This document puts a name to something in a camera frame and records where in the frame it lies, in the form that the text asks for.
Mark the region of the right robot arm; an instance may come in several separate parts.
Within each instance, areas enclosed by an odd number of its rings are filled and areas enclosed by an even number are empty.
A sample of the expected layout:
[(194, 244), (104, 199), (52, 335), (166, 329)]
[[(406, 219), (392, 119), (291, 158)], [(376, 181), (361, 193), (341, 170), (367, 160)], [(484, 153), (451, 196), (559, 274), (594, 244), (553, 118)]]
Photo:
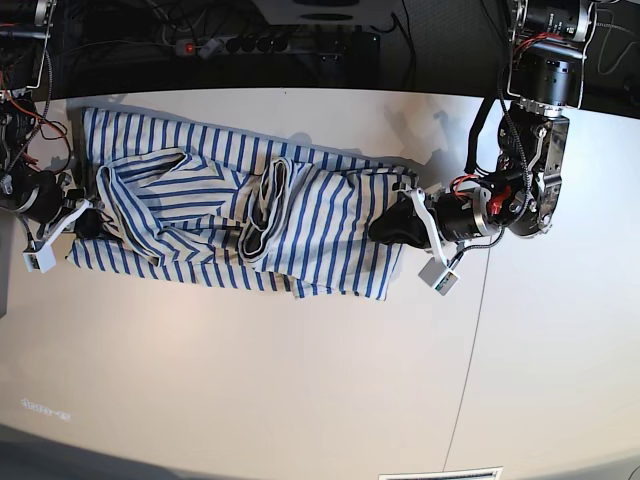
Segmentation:
[[(78, 213), (64, 229), (91, 239), (100, 233), (102, 204), (76, 182), (68, 130), (49, 118), (53, 61), (48, 46), (56, 6), (55, 1), (1, 3), (1, 208), (25, 228), (38, 224), (39, 240)], [(29, 146), (46, 128), (52, 134), (43, 139), (63, 141), (66, 158), (42, 169)]]

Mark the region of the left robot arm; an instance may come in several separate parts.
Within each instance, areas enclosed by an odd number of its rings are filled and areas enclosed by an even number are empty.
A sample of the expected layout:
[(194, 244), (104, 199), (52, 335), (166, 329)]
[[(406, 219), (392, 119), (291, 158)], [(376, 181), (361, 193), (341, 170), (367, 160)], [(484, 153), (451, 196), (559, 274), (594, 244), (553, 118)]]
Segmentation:
[(424, 199), (402, 186), (398, 202), (369, 229), (371, 240), (462, 251), (506, 231), (548, 231), (561, 191), (569, 119), (584, 91), (587, 50), (597, 29), (593, 1), (501, 1), (487, 17), (498, 46), (495, 89), (469, 132), (463, 175)]

